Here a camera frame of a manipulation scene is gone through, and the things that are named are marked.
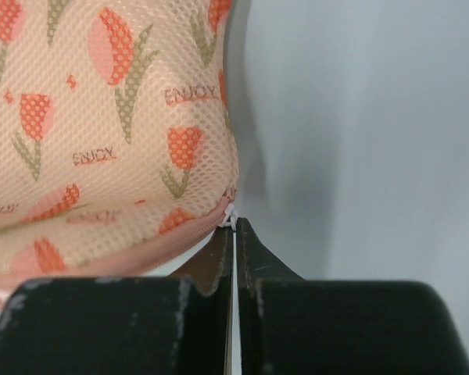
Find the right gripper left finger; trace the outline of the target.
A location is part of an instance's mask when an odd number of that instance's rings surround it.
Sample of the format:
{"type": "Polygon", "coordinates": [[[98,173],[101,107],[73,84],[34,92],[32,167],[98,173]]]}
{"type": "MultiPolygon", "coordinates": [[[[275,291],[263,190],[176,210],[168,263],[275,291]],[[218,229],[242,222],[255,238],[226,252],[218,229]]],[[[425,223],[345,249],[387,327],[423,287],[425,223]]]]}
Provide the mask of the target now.
{"type": "Polygon", "coordinates": [[[233,231],[167,277],[49,277],[0,314],[2,374],[229,374],[233,231]]]}

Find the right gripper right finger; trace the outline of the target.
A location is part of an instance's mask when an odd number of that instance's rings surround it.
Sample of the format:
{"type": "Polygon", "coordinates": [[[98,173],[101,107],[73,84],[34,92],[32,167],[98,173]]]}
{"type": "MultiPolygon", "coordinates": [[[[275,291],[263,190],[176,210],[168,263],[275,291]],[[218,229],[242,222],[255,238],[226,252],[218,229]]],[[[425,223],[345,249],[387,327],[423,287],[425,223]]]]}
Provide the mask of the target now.
{"type": "Polygon", "coordinates": [[[410,280],[305,280],[241,218],[236,231],[244,374],[469,374],[445,302],[410,280]]]}

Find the pink tulip mesh laundry bag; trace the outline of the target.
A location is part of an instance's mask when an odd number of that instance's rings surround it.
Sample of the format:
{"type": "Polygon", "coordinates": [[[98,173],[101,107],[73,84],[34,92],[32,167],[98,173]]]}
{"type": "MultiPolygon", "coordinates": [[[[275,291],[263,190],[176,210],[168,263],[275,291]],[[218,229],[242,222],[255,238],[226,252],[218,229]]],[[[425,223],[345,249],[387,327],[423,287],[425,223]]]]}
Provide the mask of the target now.
{"type": "Polygon", "coordinates": [[[0,307],[233,226],[229,1],[0,1],[0,307]]]}

